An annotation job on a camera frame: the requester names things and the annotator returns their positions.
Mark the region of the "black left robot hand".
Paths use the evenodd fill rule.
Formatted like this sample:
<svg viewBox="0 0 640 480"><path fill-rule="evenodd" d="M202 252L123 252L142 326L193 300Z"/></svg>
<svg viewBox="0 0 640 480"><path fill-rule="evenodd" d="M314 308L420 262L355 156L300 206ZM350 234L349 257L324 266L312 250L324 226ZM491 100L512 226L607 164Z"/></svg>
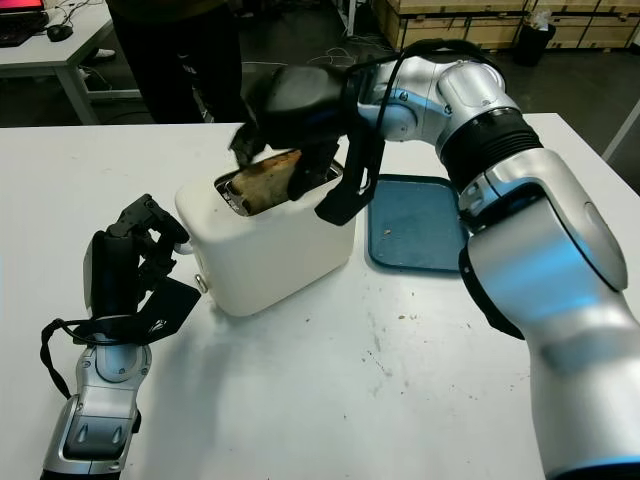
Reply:
<svg viewBox="0 0 640 480"><path fill-rule="evenodd" d="M133 315L148 292L172 272L174 247L186 229L149 194L97 231L83 261L84 300L92 318Z"/></svg>

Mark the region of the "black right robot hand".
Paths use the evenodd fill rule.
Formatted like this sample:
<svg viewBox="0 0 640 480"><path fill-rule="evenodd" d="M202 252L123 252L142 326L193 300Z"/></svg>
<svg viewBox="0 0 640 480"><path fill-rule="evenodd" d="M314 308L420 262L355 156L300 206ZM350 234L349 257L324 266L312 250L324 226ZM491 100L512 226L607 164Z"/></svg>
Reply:
<svg viewBox="0 0 640 480"><path fill-rule="evenodd" d="M288 198L320 185L346 131L343 90L344 72L329 66L283 66L257 80L245 99L249 117L229 145L238 167L247 170L266 147L297 150Z"/></svg>

